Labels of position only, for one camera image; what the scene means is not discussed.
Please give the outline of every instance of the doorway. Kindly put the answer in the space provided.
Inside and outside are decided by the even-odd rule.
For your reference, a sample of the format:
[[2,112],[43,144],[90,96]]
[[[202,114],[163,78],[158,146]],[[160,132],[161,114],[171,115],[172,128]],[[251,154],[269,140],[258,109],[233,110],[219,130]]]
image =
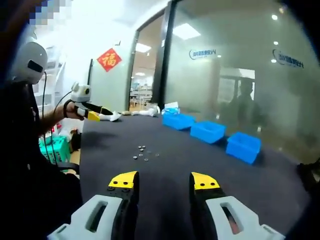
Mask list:
[[143,110],[151,101],[163,19],[162,14],[139,31],[131,75],[130,111]]

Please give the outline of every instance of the white helmet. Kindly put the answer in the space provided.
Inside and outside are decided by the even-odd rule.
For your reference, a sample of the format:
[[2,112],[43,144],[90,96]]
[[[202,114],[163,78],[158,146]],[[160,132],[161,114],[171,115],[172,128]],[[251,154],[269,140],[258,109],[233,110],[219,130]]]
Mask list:
[[26,82],[37,84],[47,67],[48,55],[46,50],[31,36],[27,27],[20,37],[20,44],[9,71],[12,83]]

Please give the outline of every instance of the person's hand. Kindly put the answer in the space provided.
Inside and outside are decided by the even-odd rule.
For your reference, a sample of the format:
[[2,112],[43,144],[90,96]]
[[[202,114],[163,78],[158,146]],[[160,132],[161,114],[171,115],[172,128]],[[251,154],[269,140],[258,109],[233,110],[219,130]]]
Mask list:
[[69,119],[79,119],[81,121],[85,119],[83,116],[77,115],[75,103],[72,101],[66,106],[66,115]]

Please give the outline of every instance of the person's arm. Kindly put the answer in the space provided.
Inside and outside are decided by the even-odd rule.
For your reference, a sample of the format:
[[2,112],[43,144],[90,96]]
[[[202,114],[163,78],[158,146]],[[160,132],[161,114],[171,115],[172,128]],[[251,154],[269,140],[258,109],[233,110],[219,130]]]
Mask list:
[[[38,135],[42,135],[49,131],[54,125],[64,119],[64,106],[60,105],[56,108],[56,110],[52,110],[46,113],[43,117],[40,115],[40,124],[38,128]],[[70,119],[78,119],[84,120],[83,116],[79,116],[76,114],[75,104],[73,102],[69,102],[66,106],[66,116]]]

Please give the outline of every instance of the white robot part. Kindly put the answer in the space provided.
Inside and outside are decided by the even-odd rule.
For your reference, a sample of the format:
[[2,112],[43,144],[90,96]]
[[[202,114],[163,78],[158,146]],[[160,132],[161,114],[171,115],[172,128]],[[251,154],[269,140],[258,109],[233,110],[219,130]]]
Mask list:
[[91,98],[91,89],[89,85],[79,85],[75,82],[71,88],[70,99],[75,103],[89,102]]
[[9,79],[13,83],[37,84],[45,72],[47,62],[46,50],[33,37],[28,36],[18,48]]

